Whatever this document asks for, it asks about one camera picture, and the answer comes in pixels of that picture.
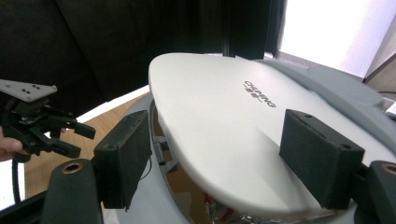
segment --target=screw hole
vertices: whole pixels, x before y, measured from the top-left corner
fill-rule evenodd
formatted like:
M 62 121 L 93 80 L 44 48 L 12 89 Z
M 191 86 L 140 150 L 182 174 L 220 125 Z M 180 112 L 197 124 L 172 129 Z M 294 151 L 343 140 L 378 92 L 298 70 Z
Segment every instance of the screw hole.
M 394 164 L 383 164 L 382 166 L 389 173 L 396 175 L 396 165 L 394 165 Z
M 66 175 L 71 175 L 73 173 L 78 172 L 81 169 L 82 169 L 82 164 L 79 163 L 79 162 L 75 162 L 75 163 L 71 163 L 71 164 L 66 165 L 62 169 L 62 173 L 66 174 Z

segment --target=metal component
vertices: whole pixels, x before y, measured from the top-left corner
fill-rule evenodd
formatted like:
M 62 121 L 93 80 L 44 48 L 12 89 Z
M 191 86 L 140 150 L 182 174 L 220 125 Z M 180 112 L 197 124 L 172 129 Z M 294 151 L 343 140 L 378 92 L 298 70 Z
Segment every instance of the metal component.
M 57 88 L 55 86 L 44 86 L 0 79 L 0 91 L 24 102 L 33 102 L 55 93 Z
M 152 118 L 157 118 L 157 111 L 155 109 L 155 104 L 151 105 L 150 114 Z M 151 129 L 155 130 L 153 123 L 151 123 Z M 157 157 L 157 160 L 160 164 L 161 171 L 164 175 L 168 173 L 172 173 L 177 169 L 178 165 L 178 158 L 176 154 L 169 148 L 167 144 L 167 139 L 164 136 L 158 136 L 153 132 L 152 134 L 152 143 L 153 143 L 153 151 Z M 166 161 L 165 157 L 163 156 L 163 152 L 169 150 L 172 160 Z

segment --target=black foam block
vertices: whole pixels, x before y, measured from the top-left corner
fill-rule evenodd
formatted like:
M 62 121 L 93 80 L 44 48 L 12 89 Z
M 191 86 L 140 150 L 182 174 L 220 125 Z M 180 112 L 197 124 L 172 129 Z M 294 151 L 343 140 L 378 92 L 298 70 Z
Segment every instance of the black foam block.
M 279 154 L 322 207 L 347 209 L 349 177 L 363 148 L 317 118 L 287 110 Z
M 147 111 L 124 117 L 94 150 L 105 208 L 129 209 L 151 156 Z
M 91 162 L 68 161 L 51 173 L 40 223 L 103 223 L 97 196 Z

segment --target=black backdrop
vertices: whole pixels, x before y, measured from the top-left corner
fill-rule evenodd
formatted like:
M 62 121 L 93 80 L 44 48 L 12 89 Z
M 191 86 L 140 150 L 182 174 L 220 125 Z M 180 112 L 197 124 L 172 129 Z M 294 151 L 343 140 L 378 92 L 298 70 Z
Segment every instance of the black backdrop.
M 275 52 L 282 13 L 275 0 L 4 0 L 0 78 L 56 85 L 50 105 L 80 115 L 147 85 L 166 52 Z

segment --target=white wall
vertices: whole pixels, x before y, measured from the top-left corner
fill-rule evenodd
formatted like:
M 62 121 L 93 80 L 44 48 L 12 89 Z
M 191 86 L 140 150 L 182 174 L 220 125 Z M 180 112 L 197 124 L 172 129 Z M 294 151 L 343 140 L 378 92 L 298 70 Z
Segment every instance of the white wall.
M 396 0 L 289 0 L 279 50 L 365 77 Z
M 374 70 L 385 62 L 390 56 L 396 53 L 396 16 L 393 17 L 393 22 L 390 25 L 387 34 L 382 41 L 381 46 L 378 49 L 378 52 L 373 59 L 372 64 L 367 72 L 367 76 L 369 76 Z

